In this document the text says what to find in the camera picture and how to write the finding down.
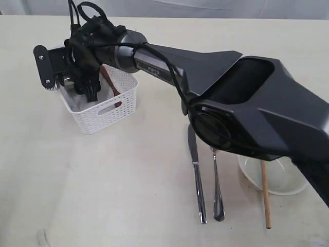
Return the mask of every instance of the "white wall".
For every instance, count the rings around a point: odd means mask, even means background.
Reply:
[[[92,0],[108,16],[328,19],[329,0]],[[66,0],[0,0],[3,14],[67,15]]]

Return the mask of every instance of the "bowl rim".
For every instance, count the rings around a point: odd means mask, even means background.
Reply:
[[[241,172],[243,173],[243,175],[248,179],[249,182],[251,182],[255,187],[257,187],[258,189],[260,190],[263,190],[262,187],[260,187],[259,185],[257,185],[255,183],[254,180],[251,179],[251,177],[246,173],[246,171],[242,168],[242,161],[241,159],[245,157],[245,158],[250,158],[250,157],[247,157],[247,156],[243,156],[243,155],[238,155],[237,156],[237,162],[239,163],[239,167],[240,167],[240,170]],[[306,178],[304,178],[305,180],[305,184],[303,186],[301,186],[299,189],[295,189],[295,190],[292,190],[292,191],[288,191],[288,192],[277,192],[277,191],[272,191],[272,190],[268,190],[269,193],[273,194],[273,195],[277,195],[277,196],[293,196],[293,195],[296,195],[300,192],[302,192],[307,186],[308,186],[308,181],[306,180]]]

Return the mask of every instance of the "basket handle hole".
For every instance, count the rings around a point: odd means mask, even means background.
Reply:
[[[104,109],[101,109],[99,112],[98,112],[98,115],[104,115],[105,113],[108,113],[112,110],[114,110],[115,108],[118,108],[122,106],[122,101],[119,101],[119,102],[116,102],[114,104],[111,104],[109,107],[106,107]]]

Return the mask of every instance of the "knife blade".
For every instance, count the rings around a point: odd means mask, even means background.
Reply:
[[[192,158],[192,164],[194,168],[196,196],[197,196],[200,221],[202,224],[206,224],[207,223],[206,208],[205,208],[204,193],[202,190],[202,182],[201,182],[200,169],[199,169],[199,158],[197,154],[196,136],[191,125],[189,125],[188,127],[188,143],[189,143],[189,148]]]

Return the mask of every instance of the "knife handle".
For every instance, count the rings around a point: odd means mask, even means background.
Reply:
[[[200,169],[199,169],[199,165],[197,165],[197,164],[194,164],[193,167],[194,167],[196,196],[197,196],[197,204],[198,204],[198,208],[199,208],[200,220],[201,220],[201,224],[206,224],[207,217],[206,217],[204,192],[202,190]]]

